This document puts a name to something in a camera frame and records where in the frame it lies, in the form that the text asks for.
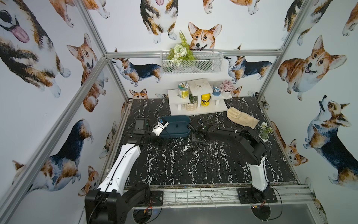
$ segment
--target small potted flower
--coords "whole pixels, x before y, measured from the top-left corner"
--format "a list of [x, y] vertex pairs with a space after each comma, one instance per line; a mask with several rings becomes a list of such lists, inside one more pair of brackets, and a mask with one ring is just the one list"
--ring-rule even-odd
[[231, 91], [235, 89], [234, 85], [225, 80], [220, 84], [220, 91], [223, 97], [228, 97], [231, 94]]
[[189, 94], [190, 103], [185, 104], [185, 109], [187, 111], [196, 110], [196, 108], [198, 108], [197, 99], [198, 99], [198, 96], [193, 96], [192, 94]]
[[267, 142], [269, 140], [269, 134], [273, 133], [272, 127], [268, 127], [266, 122], [263, 122], [260, 126], [260, 134], [259, 137], [262, 141]]

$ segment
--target dark blue container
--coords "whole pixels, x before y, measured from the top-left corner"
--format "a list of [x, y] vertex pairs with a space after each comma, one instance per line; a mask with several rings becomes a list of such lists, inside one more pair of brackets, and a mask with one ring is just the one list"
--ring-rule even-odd
[[165, 130], [159, 135], [162, 138], [182, 138], [186, 137], [190, 133], [190, 129], [187, 127], [190, 123], [190, 118], [184, 115], [178, 116], [165, 116], [162, 117], [169, 122]]

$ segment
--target yellow container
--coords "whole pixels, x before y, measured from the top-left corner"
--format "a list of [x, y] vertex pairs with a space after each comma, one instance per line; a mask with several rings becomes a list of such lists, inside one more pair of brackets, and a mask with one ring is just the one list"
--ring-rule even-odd
[[202, 95], [202, 101], [201, 101], [202, 106], [209, 105], [210, 103], [209, 101], [210, 101], [210, 93]]

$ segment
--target glove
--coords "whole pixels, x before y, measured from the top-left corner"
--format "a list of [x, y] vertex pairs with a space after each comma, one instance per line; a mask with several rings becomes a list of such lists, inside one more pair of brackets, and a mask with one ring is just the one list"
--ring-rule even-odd
[[241, 112], [234, 107], [230, 107], [227, 110], [226, 116], [232, 122], [242, 125], [244, 127], [249, 126], [250, 128], [254, 129], [255, 126], [258, 124], [258, 120], [256, 118], [254, 118], [244, 112]]

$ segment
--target wire basket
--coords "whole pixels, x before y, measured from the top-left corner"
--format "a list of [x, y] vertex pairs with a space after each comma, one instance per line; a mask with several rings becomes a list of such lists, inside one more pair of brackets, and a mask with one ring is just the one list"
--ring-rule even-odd
[[196, 61], [181, 61], [181, 65], [176, 65], [168, 60], [169, 50], [160, 52], [161, 65], [164, 74], [184, 74], [184, 73], [219, 73], [223, 61], [221, 50], [193, 50]]

